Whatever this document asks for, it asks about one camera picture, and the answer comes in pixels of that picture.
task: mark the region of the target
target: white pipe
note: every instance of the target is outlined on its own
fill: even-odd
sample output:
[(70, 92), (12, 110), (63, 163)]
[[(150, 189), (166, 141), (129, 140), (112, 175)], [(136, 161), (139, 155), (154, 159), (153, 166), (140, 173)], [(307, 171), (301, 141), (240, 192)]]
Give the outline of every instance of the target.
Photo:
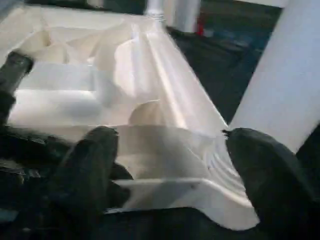
[(296, 153), (320, 122), (320, 1), (291, 0), (230, 128), (252, 128)]
[(164, 22), (164, 0), (147, 0), (147, 7), (144, 14), (155, 20)]

